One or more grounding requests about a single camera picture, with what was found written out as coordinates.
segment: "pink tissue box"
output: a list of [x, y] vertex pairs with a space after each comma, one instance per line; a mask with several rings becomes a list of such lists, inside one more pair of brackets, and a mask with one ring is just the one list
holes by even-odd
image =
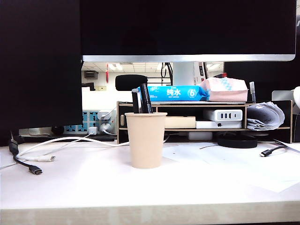
[[247, 102], [248, 89], [244, 80], [211, 77], [199, 86], [208, 91], [208, 101]]

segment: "black chair backrest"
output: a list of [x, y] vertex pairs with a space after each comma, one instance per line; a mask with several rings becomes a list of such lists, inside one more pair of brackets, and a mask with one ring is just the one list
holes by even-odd
[[116, 76], [115, 86], [117, 90], [132, 90], [141, 85], [141, 83], [147, 83], [148, 79], [144, 75], [126, 74]]

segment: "blue tissue pack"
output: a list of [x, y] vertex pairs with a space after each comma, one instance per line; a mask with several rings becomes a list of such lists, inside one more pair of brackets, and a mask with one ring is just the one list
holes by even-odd
[[209, 94], [200, 86], [148, 86], [150, 101], [206, 101]]

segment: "white box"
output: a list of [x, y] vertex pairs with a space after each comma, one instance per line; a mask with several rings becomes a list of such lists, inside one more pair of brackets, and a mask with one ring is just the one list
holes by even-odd
[[242, 121], [210, 121], [210, 120], [196, 121], [196, 128], [197, 129], [242, 128]]

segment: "beige cup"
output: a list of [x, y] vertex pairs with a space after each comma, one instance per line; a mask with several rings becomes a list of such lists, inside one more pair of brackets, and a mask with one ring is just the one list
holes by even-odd
[[131, 165], [149, 169], [160, 166], [166, 112], [125, 113], [131, 154]]

